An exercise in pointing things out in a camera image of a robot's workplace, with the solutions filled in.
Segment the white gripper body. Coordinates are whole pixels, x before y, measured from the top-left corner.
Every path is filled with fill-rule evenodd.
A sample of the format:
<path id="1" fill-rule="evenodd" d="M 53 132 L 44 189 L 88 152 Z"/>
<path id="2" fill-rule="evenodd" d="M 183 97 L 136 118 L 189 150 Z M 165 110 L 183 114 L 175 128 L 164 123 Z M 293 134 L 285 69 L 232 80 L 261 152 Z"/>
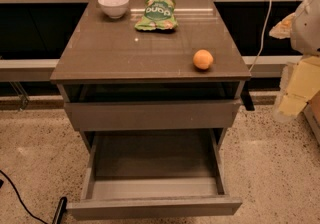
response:
<path id="1" fill-rule="evenodd" d="M 303 0 L 292 20 L 291 47 L 309 55 L 320 55 L 320 0 Z"/>

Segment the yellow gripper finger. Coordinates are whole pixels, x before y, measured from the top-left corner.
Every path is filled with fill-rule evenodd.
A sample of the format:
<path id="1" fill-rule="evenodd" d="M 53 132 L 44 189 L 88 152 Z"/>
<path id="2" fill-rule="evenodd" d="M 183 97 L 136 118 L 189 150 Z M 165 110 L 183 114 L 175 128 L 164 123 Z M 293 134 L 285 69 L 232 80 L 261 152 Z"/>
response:
<path id="1" fill-rule="evenodd" d="M 282 72 L 280 92 L 274 103 L 273 117 L 282 123 L 294 120 L 319 91 L 319 57 L 307 56 L 296 64 L 287 64 Z"/>
<path id="2" fill-rule="evenodd" d="M 292 28 L 292 21 L 294 18 L 294 13 L 287 15 L 269 31 L 269 35 L 276 39 L 289 38 Z"/>

